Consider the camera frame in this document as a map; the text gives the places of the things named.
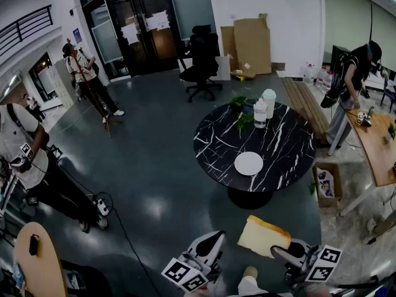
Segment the large brown cardboard sheet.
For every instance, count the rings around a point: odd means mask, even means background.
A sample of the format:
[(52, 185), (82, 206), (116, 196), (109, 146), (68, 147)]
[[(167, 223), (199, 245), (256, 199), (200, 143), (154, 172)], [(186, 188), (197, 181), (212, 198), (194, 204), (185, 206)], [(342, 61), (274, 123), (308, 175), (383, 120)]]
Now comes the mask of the large brown cardboard sheet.
[(259, 14), (254, 19), (234, 21), (238, 66), (246, 74), (261, 75), (272, 72), (267, 16), (268, 14)]

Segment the black marble round table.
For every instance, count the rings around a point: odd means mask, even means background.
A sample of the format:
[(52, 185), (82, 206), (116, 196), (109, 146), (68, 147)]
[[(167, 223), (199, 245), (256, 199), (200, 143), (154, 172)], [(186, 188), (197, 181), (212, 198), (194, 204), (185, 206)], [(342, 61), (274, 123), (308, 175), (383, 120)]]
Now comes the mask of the black marble round table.
[[(310, 169), (316, 138), (308, 121), (293, 108), (276, 103), (263, 129), (254, 122), (238, 130), (225, 104), (200, 122), (194, 134), (194, 153), (200, 167), (225, 186), (231, 201), (244, 209), (258, 209), (274, 192), (292, 186)], [(238, 173), (234, 162), (243, 152), (258, 153), (262, 169), (254, 176)]]

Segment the black office chair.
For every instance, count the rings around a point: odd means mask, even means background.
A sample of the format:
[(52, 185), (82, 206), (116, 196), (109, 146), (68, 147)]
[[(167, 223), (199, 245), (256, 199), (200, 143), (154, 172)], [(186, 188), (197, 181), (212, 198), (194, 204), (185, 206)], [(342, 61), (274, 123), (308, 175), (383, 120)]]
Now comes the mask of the black office chair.
[(210, 100), (215, 101), (215, 95), (211, 89), (223, 90), (222, 84), (211, 80), (212, 77), (216, 76), (219, 69), (219, 64), (216, 61), (218, 55), (218, 35), (212, 32), (211, 26), (194, 26), (185, 52), (179, 58), (183, 67), (179, 78), (185, 82), (196, 83), (185, 89), (186, 93), (194, 90), (187, 99), (188, 103), (192, 103), (192, 99), (200, 92), (208, 93)]

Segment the yellow sponge cake slice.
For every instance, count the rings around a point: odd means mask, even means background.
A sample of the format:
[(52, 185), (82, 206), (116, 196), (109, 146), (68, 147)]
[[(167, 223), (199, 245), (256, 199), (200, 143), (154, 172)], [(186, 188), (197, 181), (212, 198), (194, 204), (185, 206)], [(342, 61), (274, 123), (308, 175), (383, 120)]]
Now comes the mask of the yellow sponge cake slice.
[(272, 246), (288, 249), (291, 235), (281, 228), (250, 215), (237, 244), (262, 257), (274, 259)]

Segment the small black device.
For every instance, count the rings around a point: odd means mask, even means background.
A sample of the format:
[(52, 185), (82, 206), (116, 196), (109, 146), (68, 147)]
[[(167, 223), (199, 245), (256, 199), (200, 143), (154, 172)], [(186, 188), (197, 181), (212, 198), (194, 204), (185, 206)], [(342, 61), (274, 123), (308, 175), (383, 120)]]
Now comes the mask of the small black device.
[(37, 255), (39, 240), (40, 240), (40, 237), (38, 235), (36, 235), (36, 234), (31, 235), (29, 248), (28, 248), (29, 254), (31, 256)]

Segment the oval light wooden table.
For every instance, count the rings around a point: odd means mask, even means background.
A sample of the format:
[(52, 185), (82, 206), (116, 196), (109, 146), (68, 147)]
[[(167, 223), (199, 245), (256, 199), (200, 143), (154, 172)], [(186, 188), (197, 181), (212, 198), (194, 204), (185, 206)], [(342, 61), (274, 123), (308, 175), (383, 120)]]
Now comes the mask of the oval light wooden table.
[[(38, 236), (38, 249), (30, 255), (30, 237)], [(23, 226), (14, 247), (14, 262), (20, 265), (27, 290), (34, 297), (67, 297), (62, 267), (47, 231), (37, 222)]]

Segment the white round plate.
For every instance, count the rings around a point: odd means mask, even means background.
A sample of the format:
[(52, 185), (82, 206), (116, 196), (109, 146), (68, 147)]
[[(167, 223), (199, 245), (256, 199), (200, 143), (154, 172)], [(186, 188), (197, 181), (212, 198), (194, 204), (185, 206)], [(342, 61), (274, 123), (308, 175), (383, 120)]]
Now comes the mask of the white round plate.
[(243, 152), (236, 157), (234, 166), (238, 173), (245, 176), (254, 176), (262, 169), (263, 159), (258, 153)]

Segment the brown wooden desk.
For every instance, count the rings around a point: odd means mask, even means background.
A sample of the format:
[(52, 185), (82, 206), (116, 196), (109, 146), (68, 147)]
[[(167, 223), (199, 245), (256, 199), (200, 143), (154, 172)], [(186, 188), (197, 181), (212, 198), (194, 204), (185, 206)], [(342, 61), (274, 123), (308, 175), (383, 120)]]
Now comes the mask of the brown wooden desk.
[(393, 119), (388, 114), (375, 113), (371, 118), (370, 127), (358, 124), (357, 119), (357, 110), (345, 111), (342, 124), (328, 151), (328, 155), (331, 156), (340, 141), (345, 126), (349, 124), (360, 142), (371, 170), (371, 184), (340, 212), (342, 217), (373, 194), (377, 188), (396, 184), (396, 170), (394, 169), (394, 163), (396, 163), (396, 138), (387, 138), (389, 126), (396, 126)]

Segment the black stair railing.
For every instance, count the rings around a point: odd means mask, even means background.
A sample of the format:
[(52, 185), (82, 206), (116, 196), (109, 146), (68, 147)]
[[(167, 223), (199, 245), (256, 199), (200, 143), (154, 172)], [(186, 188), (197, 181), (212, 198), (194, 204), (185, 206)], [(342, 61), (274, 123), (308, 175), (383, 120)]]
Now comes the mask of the black stair railing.
[(41, 7), (0, 29), (0, 56), (35, 33), (53, 25), (52, 5)]

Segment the slatted wooden bench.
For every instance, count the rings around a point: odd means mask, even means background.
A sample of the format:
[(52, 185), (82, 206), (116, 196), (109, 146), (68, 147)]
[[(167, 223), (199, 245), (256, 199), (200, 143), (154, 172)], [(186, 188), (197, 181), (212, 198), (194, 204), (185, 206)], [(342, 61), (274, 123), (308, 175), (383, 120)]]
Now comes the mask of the slatted wooden bench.
[(301, 114), (311, 125), (318, 147), (325, 147), (327, 140), (325, 134), (329, 128), (329, 123), (322, 112), (314, 95), (303, 81), (295, 81), (291, 77), (282, 77), (291, 107)]

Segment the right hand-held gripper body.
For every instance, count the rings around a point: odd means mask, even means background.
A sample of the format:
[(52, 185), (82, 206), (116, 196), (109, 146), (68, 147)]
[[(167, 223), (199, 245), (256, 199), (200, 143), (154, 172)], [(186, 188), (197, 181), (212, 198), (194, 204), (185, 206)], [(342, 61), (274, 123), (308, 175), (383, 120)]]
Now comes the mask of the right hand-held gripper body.
[(287, 267), (285, 281), (295, 290), (311, 283), (325, 283), (337, 268), (341, 256), (339, 248), (311, 246), (309, 255), (299, 259), (298, 267)]

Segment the person's white trouser leg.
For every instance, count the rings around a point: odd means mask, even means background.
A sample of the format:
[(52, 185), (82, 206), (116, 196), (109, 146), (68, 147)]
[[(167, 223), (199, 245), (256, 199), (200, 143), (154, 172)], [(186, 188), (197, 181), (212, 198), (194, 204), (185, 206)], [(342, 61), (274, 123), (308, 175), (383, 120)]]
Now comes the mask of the person's white trouser leg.
[(241, 279), (238, 284), (238, 296), (239, 297), (247, 297), (247, 296), (255, 296), (255, 295), (264, 295), (267, 294), (266, 290), (263, 290), (258, 287), (257, 281), (253, 276), (245, 276)]

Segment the flat cardboard pieces on floor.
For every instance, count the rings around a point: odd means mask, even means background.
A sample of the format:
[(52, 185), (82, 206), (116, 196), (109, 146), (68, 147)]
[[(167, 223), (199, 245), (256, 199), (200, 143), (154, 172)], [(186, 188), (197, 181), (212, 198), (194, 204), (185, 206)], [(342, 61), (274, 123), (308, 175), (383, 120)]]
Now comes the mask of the flat cardboard pieces on floor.
[(253, 73), (253, 72), (245, 72), (245, 71), (240, 70), (240, 69), (231, 71), (230, 75), (233, 76), (233, 77), (237, 77), (240, 80), (245, 80), (245, 79), (252, 80), (256, 76), (255, 73)]

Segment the person's right forearm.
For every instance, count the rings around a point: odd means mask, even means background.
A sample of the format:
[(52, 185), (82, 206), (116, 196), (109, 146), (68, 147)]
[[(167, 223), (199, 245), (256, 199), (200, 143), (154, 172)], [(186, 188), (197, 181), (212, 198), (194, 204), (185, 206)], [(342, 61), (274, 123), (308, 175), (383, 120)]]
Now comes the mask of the person's right forearm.
[(332, 297), (325, 283), (311, 283), (304, 287), (307, 297)]

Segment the white flat panel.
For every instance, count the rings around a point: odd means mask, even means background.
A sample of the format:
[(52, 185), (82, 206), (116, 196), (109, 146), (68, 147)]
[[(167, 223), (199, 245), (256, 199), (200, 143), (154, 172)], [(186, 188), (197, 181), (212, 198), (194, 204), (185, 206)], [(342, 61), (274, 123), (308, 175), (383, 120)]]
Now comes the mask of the white flat panel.
[(214, 81), (226, 81), (231, 79), (230, 59), (228, 56), (216, 56), (215, 60), (218, 64), (218, 71), (216, 76), (213, 76)]

